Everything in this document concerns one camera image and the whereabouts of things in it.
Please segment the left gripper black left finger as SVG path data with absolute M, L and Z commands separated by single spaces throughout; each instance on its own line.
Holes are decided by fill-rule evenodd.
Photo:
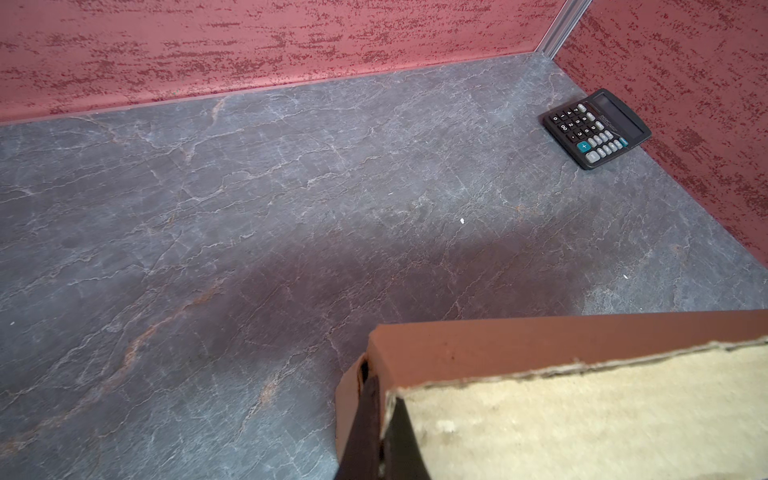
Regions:
M 335 479 L 377 479 L 380 464 L 379 379 L 369 377 L 357 392 L 343 380 L 337 390 Z

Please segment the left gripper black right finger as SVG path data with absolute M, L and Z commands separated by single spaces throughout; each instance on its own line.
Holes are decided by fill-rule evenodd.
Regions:
M 383 440 L 383 479 L 430 480 L 406 404 L 398 398 Z

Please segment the brown cardboard box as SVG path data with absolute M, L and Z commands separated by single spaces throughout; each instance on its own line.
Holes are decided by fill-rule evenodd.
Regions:
M 381 325 L 380 464 L 403 399 L 431 479 L 763 479 L 763 310 Z

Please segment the black desk calculator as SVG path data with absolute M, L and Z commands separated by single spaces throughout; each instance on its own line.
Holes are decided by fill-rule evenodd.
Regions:
M 641 118 L 606 89 L 545 112 L 540 123 L 584 170 L 618 159 L 652 136 Z

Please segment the right aluminium corner post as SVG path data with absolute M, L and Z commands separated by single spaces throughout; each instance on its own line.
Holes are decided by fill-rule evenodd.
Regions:
M 553 60 L 591 3 L 591 0 L 566 0 L 537 46 L 536 52 Z

